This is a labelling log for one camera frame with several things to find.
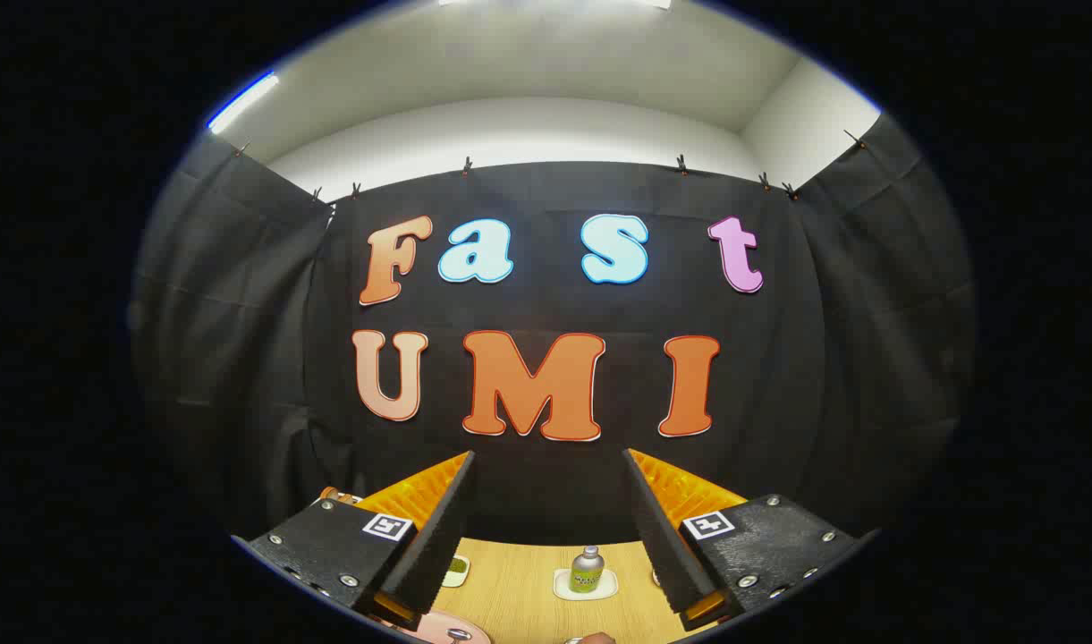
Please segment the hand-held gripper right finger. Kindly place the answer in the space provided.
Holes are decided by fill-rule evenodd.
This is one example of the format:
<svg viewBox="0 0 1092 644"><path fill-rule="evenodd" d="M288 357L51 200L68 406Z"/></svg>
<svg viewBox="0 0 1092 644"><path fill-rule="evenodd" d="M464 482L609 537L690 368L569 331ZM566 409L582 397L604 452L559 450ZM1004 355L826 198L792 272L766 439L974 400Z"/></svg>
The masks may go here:
<svg viewBox="0 0 1092 644"><path fill-rule="evenodd" d="M880 534L853 537L786 496L748 499L636 449L622 458L636 530L685 631L763 613Z"/></svg>

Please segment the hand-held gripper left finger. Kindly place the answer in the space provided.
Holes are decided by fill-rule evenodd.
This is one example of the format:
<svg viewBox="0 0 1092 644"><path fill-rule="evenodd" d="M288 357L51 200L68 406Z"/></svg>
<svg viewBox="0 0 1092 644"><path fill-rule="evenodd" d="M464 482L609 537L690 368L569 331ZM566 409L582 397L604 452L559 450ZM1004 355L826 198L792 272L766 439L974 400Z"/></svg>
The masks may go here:
<svg viewBox="0 0 1092 644"><path fill-rule="evenodd" d="M366 497L327 487L272 529L233 542L325 603L415 631L465 534L475 480L468 450Z"/></svg>

